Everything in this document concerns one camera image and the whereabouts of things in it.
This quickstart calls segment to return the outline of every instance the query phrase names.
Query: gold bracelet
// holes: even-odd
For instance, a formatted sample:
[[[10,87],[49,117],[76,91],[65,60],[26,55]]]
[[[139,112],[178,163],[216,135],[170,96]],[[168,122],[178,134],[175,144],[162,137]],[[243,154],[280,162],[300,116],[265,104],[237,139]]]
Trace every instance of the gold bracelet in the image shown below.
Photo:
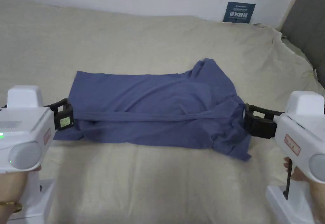
[[[21,203],[13,202],[13,201],[11,201],[11,202],[0,201],[0,206],[14,206],[14,207],[16,207],[16,210],[14,211],[14,213],[17,213],[23,209],[23,206]]]

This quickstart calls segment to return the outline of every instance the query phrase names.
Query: gray headboard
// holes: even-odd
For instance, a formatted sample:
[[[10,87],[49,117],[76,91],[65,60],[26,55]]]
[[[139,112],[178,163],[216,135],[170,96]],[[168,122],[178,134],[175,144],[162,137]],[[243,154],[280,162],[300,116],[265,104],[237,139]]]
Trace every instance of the gray headboard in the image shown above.
[[[306,54],[325,87],[325,0],[296,0],[281,32]]]

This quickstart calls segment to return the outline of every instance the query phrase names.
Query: poster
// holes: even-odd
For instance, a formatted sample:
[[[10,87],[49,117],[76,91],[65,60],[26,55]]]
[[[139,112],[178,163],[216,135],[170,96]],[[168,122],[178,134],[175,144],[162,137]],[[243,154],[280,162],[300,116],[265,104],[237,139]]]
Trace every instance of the poster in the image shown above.
[[[223,22],[249,23],[255,4],[228,2]]]

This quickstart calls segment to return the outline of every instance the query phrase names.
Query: mattress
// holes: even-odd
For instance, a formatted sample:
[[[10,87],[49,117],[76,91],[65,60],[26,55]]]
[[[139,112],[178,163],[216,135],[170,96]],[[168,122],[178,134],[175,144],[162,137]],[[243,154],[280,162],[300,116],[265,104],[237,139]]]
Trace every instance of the mattress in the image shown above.
[[[262,25],[139,17],[0,1],[0,104],[17,84],[45,104],[77,70],[182,73],[213,58],[244,102],[283,111],[294,90],[324,94],[312,67]],[[211,150],[54,141],[41,178],[56,179],[48,223],[275,223],[265,198],[284,184],[279,147],[253,138],[243,162]]]

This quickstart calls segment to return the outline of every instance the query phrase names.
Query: folded shirt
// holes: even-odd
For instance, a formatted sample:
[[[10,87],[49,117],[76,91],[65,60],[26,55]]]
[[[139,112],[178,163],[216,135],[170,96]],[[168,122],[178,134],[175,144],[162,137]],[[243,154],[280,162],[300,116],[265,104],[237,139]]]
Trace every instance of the folded shirt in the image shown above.
[[[212,59],[183,74],[113,75],[77,72],[69,94],[74,127],[55,140],[129,142],[213,148],[248,160],[245,104]]]

